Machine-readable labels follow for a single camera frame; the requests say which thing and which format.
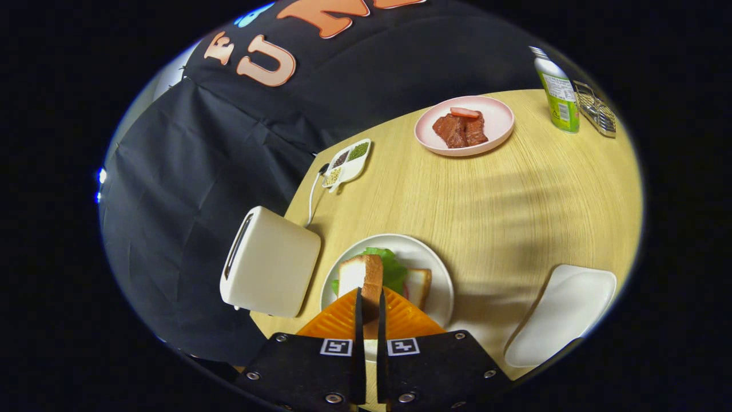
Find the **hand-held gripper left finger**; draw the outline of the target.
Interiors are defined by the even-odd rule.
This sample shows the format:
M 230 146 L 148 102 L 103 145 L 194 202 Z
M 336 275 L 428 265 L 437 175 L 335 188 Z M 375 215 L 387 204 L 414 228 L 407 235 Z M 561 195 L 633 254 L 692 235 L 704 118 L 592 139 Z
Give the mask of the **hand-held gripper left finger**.
M 366 404 L 363 295 L 349 292 L 353 336 L 276 333 L 236 378 L 236 387 L 284 410 L 357 410 Z

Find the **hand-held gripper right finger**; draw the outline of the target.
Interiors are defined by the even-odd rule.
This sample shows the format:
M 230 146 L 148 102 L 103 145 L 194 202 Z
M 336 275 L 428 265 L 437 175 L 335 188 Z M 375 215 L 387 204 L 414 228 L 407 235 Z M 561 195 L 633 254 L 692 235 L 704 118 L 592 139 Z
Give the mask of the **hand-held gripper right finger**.
M 388 288 L 380 296 L 377 401 L 387 411 L 481 411 L 512 380 L 469 331 L 389 339 Z

